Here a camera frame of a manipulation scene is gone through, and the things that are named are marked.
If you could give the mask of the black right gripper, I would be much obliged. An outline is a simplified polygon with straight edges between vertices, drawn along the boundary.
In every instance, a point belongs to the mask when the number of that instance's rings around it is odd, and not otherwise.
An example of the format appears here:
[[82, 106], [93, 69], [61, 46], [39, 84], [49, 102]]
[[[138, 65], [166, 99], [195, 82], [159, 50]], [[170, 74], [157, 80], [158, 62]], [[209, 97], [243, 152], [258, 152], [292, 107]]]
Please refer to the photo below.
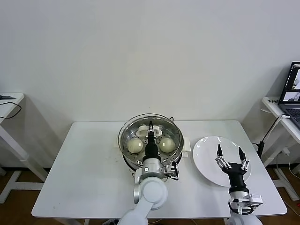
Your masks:
[[223, 157], [221, 145], [218, 144], [217, 157], [215, 158], [215, 161], [217, 165], [220, 167], [220, 169], [229, 177], [229, 182], [230, 182], [229, 193], [238, 192], [238, 191], [248, 193], [249, 190], [247, 189], [247, 186], [244, 182], [243, 175], [248, 170], [248, 166], [250, 162], [249, 160], [247, 160], [246, 154], [241, 149], [241, 147], [238, 147], [238, 151], [239, 151], [241, 164], [231, 163], [231, 162], [228, 163]]

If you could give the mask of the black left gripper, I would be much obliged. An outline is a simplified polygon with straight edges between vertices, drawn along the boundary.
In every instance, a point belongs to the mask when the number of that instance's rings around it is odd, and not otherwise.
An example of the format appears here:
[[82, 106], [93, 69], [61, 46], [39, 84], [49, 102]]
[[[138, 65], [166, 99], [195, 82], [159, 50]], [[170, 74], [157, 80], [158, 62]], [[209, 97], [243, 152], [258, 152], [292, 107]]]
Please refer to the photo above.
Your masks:
[[145, 156], [144, 159], [156, 158], [159, 159], [158, 155], [158, 147], [155, 143], [155, 126], [152, 126], [152, 121], [149, 122], [148, 125], [148, 143], [145, 147]]

